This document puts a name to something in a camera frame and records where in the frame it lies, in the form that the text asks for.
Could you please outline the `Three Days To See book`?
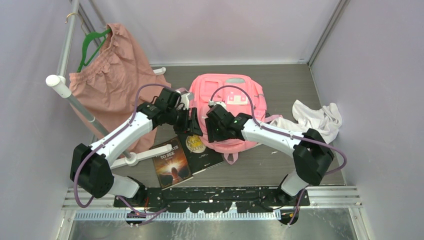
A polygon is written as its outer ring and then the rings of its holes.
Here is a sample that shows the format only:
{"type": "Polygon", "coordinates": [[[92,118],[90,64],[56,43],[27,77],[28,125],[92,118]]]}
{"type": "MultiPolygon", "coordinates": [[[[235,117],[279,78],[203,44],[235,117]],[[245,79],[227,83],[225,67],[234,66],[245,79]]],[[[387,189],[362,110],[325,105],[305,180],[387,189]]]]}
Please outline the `Three Days To See book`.
{"type": "Polygon", "coordinates": [[[152,158],[155,172],[162,190],[169,189],[193,178],[188,160],[178,137],[158,144],[153,149],[171,145],[171,151],[152,158]]]}

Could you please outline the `pink student backpack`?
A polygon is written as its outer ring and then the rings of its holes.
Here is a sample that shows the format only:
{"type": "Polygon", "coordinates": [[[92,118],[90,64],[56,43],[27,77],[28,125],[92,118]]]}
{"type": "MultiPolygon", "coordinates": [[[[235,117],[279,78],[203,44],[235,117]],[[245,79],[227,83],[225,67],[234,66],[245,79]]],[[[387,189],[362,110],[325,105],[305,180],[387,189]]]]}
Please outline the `pink student backpack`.
{"type": "Polygon", "coordinates": [[[253,116],[258,121],[269,124],[280,117],[277,114],[267,114],[267,103],[262,86],[246,75],[202,74],[193,80],[188,92],[193,94],[189,107],[197,109],[197,119],[203,133],[203,136],[200,137],[201,141],[206,147],[223,154],[224,159],[230,165],[237,161],[240,152],[254,148],[258,143],[238,139],[209,143],[205,118],[210,109],[208,106],[210,99],[214,102],[223,102],[226,110],[236,116],[239,113],[252,114],[251,104],[248,100],[248,97],[251,97],[253,116]]]}

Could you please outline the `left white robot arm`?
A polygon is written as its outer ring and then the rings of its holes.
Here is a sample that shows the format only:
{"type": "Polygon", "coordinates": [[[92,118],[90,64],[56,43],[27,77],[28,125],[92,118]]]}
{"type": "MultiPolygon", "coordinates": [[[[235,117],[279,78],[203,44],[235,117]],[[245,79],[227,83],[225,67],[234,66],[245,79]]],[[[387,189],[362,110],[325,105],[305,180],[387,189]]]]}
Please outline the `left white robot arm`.
{"type": "Polygon", "coordinates": [[[142,183],[113,174],[112,165],[135,141],[164,124],[173,126],[177,134],[201,136],[197,109],[190,107],[193,99],[194,94],[184,88],[165,87],[153,102],[137,106],[130,118],[107,136],[91,145],[76,146],[70,171],[74,196],[78,196],[81,187],[92,198],[110,194],[125,197],[135,207],[141,206],[146,200],[146,193],[140,189],[142,183]]]}

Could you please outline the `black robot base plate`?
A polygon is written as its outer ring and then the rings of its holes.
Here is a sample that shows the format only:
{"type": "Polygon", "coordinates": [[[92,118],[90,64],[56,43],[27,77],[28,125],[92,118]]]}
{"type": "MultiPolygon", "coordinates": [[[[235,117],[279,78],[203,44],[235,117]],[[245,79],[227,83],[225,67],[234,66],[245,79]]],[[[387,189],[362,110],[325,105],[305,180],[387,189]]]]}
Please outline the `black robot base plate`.
{"type": "Polygon", "coordinates": [[[298,193],[290,202],[278,198],[279,190],[274,186],[232,186],[232,187],[173,187],[162,190],[148,187],[134,198],[116,197],[113,206],[126,207],[127,202],[133,208],[158,212],[167,209],[169,213],[226,213],[231,207],[237,213],[267,213],[287,207],[293,210],[310,205],[308,192],[298,193]]]}

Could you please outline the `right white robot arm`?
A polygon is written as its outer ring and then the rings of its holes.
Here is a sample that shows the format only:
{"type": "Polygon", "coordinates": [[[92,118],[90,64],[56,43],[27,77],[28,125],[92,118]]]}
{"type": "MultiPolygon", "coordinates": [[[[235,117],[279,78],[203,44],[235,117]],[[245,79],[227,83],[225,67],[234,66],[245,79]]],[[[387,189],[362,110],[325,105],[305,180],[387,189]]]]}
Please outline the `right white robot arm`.
{"type": "Polygon", "coordinates": [[[283,178],[277,192],[279,202],[286,206],[291,205],[305,187],[318,186],[335,157],[314,129],[284,130],[259,122],[246,113],[234,116],[219,104],[206,113],[205,124],[211,143],[230,139],[255,142],[292,157],[294,170],[283,178]]]}

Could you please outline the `Moon and Sixpence book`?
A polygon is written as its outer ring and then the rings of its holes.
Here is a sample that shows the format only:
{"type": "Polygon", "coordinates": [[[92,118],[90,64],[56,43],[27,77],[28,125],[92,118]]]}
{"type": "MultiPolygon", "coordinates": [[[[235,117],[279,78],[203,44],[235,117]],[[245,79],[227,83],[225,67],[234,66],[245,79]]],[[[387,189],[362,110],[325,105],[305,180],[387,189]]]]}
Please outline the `Moon and Sixpence book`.
{"type": "Polygon", "coordinates": [[[194,175],[224,162],[222,154],[208,148],[198,135],[178,134],[177,138],[194,175]]]}

